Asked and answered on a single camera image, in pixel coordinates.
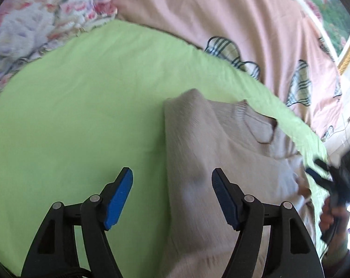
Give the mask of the right hand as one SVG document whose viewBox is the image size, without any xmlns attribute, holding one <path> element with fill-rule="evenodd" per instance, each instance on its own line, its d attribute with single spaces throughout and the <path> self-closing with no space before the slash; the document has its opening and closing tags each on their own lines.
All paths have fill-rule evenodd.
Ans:
<svg viewBox="0 0 350 278">
<path fill-rule="evenodd" d="M 334 224 L 335 219 L 338 220 L 337 232 L 334 234 L 330 244 L 328 245 L 327 254 L 333 254 L 342 247 L 343 244 L 347 247 L 348 230 L 350 212 L 344 206 L 330 208 L 331 197 L 327 197 L 322 207 L 322 214 L 320 215 L 319 228 L 322 233 L 326 232 L 331 225 Z"/>
</svg>

